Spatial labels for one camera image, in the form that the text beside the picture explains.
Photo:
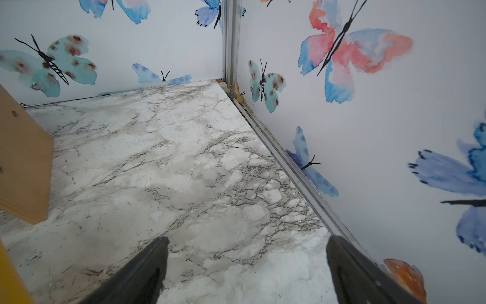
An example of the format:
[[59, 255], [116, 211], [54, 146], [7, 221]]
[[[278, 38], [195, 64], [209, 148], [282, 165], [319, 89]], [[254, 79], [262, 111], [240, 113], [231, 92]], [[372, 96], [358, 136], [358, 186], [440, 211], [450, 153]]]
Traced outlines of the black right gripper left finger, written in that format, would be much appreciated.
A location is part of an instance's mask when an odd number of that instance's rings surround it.
[[156, 303], [167, 274], [167, 237], [158, 237], [82, 303]]

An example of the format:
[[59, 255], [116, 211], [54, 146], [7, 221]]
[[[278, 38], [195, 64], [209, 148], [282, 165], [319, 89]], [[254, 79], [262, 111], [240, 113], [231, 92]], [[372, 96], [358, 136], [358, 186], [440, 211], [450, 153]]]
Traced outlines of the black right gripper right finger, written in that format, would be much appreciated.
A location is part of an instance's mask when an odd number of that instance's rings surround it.
[[419, 303], [345, 238], [331, 236], [328, 265], [339, 303]]

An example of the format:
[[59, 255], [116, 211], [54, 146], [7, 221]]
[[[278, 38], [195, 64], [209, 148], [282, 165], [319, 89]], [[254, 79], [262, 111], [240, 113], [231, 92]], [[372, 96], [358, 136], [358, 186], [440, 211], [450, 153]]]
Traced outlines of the yellow watering can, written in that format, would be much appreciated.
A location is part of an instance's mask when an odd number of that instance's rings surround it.
[[34, 303], [3, 243], [1, 243], [1, 303]]

